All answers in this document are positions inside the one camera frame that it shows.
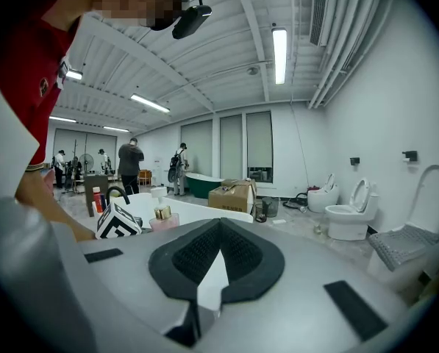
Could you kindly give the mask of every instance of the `toilet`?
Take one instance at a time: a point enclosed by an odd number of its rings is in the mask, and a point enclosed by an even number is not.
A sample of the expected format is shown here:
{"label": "toilet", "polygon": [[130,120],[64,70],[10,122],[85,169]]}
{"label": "toilet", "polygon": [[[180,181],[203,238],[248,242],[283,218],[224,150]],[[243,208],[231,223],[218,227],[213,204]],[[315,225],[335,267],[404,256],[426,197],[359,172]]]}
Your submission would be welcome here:
{"label": "toilet", "polygon": [[354,187],[347,205],[325,207],[329,217],[329,236],[340,240],[362,240],[366,238],[368,222],[374,219],[378,209],[378,195],[371,192],[366,178]]}
{"label": "toilet", "polygon": [[[431,165],[422,173],[405,224],[391,231],[397,232],[405,226],[439,234],[439,165]],[[428,250],[436,250],[438,244],[426,247],[393,271],[373,251],[367,272],[394,291],[404,290],[420,276],[427,264]]]}
{"label": "toilet", "polygon": [[335,175],[330,174],[322,188],[307,193],[307,206],[311,212],[324,213],[325,207],[337,204],[339,194]]}

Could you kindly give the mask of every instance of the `black faucet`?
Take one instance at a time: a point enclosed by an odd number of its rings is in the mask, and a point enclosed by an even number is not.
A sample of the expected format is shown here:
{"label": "black faucet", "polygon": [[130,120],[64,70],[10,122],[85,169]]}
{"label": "black faucet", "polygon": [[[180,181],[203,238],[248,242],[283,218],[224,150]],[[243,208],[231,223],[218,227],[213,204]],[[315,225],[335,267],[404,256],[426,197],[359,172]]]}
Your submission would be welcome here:
{"label": "black faucet", "polygon": [[126,195],[126,192],[124,192],[124,190],[122,188],[119,188],[118,186],[113,185],[110,188],[108,188],[108,190],[107,190],[107,205],[110,204],[110,192],[113,191],[113,190],[117,190],[123,196],[124,201],[126,202],[126,204],[130,204],[128,196]]}

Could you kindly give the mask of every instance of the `light fixture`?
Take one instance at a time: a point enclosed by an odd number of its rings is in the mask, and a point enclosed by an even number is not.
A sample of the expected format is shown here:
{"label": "light fixture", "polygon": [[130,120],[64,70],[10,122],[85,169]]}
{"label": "light fixture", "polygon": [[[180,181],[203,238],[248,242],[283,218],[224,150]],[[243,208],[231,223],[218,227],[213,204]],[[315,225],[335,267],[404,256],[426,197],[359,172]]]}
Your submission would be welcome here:
{"label": "light fixture", "polygon": [[131,96],[131,99],[132,99],[133,101],[137,101],[137,102],[140,102],[140,103],[144,103],[144,104],[146,104],[147,106],[150,106],[150,107],[152,107],[152,108],[154,108],[154,109],[156,109],[156,110],[162,111],[163,113],[169,113],[169,112],[170,112],[170,110],[169,110],[168,108],[166,108],[166,107],[164,107],[164,106],[160,106],[160,105],[157,104],[157,103],[150,102],[150,101],[148,101],[147,99],[144,99],[144,98],[142,98],[142,97],[139,97],[137,94],[133,94],[133,95]]}
{"label": "light fixture", "polygon": [[69,123],[76,123],[74,119],[58,118],[57,116],[49,116],[49,119],[52,119],[53,121],[67,121]]}
{"label": "light fixture", "polygon": [[72,79],[82,79],[82,75],[83,75],[83,73],[82,73],[82,72],[75,71],[74,69],[71,69],[71,70],[70,70],[69,72],[67,72],[65,75],[66,75],[67,77],[72,78]]}
{"label": "light fixture", "polygon": [[273,46],[275,51],[275,83],[284,84],[286,78],[286,52],[288,34],[286,29],[273,29]]}
{"label": "light fixture", "polygon": [[103,128],[105,128],[105,129],[111,129],[112,131],[129,132],[127,129],[113,128],[112,126],[104,126]]}

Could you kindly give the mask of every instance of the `green bathtub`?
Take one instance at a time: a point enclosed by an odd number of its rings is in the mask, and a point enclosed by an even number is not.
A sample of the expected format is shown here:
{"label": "green bathtub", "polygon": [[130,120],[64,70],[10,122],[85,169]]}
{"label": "green bathtub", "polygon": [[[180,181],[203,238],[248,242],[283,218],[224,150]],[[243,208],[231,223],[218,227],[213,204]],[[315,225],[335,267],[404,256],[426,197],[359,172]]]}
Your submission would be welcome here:
{"label": "green bathtub", "polygon": [[186,176],[191,193],[200,199],[207,199],[209,192],[221,186],[223,181],[223,179],[196,173],[186,173]]}

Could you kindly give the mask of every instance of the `floor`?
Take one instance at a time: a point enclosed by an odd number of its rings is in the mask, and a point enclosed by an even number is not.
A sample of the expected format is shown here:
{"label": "floor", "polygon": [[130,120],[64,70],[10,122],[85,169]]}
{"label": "floor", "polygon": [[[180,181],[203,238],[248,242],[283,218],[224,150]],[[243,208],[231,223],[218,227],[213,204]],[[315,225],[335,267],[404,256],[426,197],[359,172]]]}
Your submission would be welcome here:
{"label": "floor", "polygon": [[[122,187],[120,182],[110,183],[110,185]],[[79,186],[79,190],[83,191],[83,186]],[[141,187],[140,192],[150,192],[150,190],[148,187]],[[54,190],[54,197],[74,219],[81,223],[84,223],[84,221],[95,221],[94,218],[89,218],[88,210],[85,205],[85,195],[83,193],[63,193],[61,190]],[[207,206],[206,199],[198,199],[189,194],[185,196],[174,196],[173,191],[170,191],[167,197],[182,202]],[[366,270],[373,251],[367,240],[346,241],[330,238],[326,233],[329,228],[329,222],[324,215],[310,211],[302,213],[299,210],[283,207],[281,203],[277,216],[268,218],[262,225],[270,229],[279,230],[291,235],[298,235],[322,243],[338,252],[342,257],[362,270]],[[401,292],[400,296],[410,305],[415,303],[421,290],[422,287],[420,284],[414,284],[413,287]]]}

